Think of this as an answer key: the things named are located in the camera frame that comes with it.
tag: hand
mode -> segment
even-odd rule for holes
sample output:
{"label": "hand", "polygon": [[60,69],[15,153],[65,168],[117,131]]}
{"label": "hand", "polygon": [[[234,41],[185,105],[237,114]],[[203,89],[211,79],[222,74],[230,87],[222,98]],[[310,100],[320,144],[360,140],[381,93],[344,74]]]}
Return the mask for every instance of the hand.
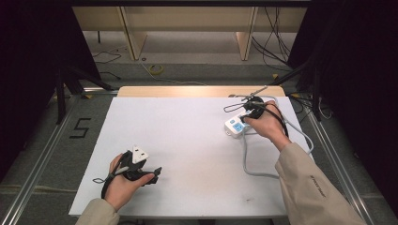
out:
{"label": "hand", "polygon": [[[276,109],[275,101],[271,100],[265,103],[266,108],[273,113],[279,114]],[[258,119],[252,119],[249,117],[244,118],[245,122],[249,124],[259,135],[270,139],[279,151],[282,151],[283,148],[291,143],[291,141],[284,135],[282,125],[279,121],[271,115],[269,112],[264,111],[263,114]]]}
{"label": "hand", "polygon": [[[109,173],[112,172],[122,155],[123,154],[120,154],[115,157],[111,162]],[[130,181],[123,175],[117,175],[106,190],[105,201],[113,206],[117,212],[123,205],[129,202],[132,195],[139,187],[148,183],[154,176],[155,174],[150,173],[141,177],[139,180]]]}

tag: metal rail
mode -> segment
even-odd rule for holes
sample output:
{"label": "metal rail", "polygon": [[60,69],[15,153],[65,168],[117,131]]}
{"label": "metal rail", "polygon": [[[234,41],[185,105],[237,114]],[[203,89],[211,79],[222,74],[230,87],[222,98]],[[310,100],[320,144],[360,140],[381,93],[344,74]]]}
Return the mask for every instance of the metal rail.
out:
{"label": "metal rail", "polygon": [[45,147],[43,148],[43,151],[40,154],[40,157],[38,158],[38,161],[33,167],[32,172],[27,177],[20,192],[9,207],[6,216],[3,218],[2,225],[13,225],[18,222],[24,208],[26,207],[30,199],[30,196],[32,195],[33,190],[35,189],[36,184],[38,183],[38,180],[43,174],[43,171],[46,168],[46,165],[50,160],[51,155],[53,154],[53,151],[62,136],[62,133],[65,130],[66,125],[68,124],[74,106],[79,101],[79,99],[80,96],[73,96],[69,100],[69,109],[64,120],[59,125],[56,125],[49,141],[47,141]]}
{"label": "metal rail", "polygon": [[375,223],[371,218],[365,202],[363,201],[360,193],[345,169],[343,162],[340,160],[339,155],[331,143],[328,133],[325,131],[322,123],[317,122],[312,112],[309,113],[309,117],[316,135],[318,136],[319,141],[321,142],[323,149],[329,158],[330,164],[342,185],[346,198],[367,224],[374,225]]}

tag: person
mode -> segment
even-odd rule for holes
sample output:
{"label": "person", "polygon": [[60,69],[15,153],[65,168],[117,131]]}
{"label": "person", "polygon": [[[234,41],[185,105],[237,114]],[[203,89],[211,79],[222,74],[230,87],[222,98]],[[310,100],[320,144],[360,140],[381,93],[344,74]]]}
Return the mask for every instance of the person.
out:
{"label": "person", "polygon": [[[281,116],[273,100],[265,105],[268,110]],[[275,168],[280,176],[290,224],[366,224],[307,153],[284,135],[282,125],[274,115],[263,112],[258,119],[246,117],[244,120],[259,135],[270,139],[280,151]],[[112,161],[110,170],[120,157]],[[149,174],[131,182],[121,175],[117,176],[108,187],[105,200],[91,201],[77,224],[117,224],[117,211],[152,177],[153,174]]]}

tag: beige jacket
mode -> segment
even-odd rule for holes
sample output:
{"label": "beige jacket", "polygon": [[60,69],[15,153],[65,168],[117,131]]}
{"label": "beige jacket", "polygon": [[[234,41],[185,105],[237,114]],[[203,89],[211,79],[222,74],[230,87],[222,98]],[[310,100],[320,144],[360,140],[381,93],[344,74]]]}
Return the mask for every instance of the beige jacket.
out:
{"label": "beige jacket", "polygon": [[[314,161],[296,143],[288,144],[275,165],[292,225],[366,224]],[[77,224],[114,224],[119,215],[101,199],[92,200]]]}

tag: white plastic device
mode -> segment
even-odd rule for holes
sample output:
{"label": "white plastic device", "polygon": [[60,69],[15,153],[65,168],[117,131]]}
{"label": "white plastic device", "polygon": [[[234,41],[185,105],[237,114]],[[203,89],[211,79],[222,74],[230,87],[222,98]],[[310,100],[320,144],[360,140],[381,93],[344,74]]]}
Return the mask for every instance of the white plastic device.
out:
{"label": "white plastic device", "polygon": [[140,161],[144,161],[145,159],[149,158],[149,154],[136,145],[132,147],[131,152],[132,152],[132,163],[134,164],[137,164]]}
{"label": "white plastic device", "polygon": [[227,120],[224,123],[225,133],[234,138],[238,138],[242,134],[243,131],[246,132],[247,130],[252,128],[252,127],[250,127],[250,125],[248,125],[240,120],[241,116],[247,115],[251,112],[252,111],[242,111],[239,114],[232,117],[231,119]]}

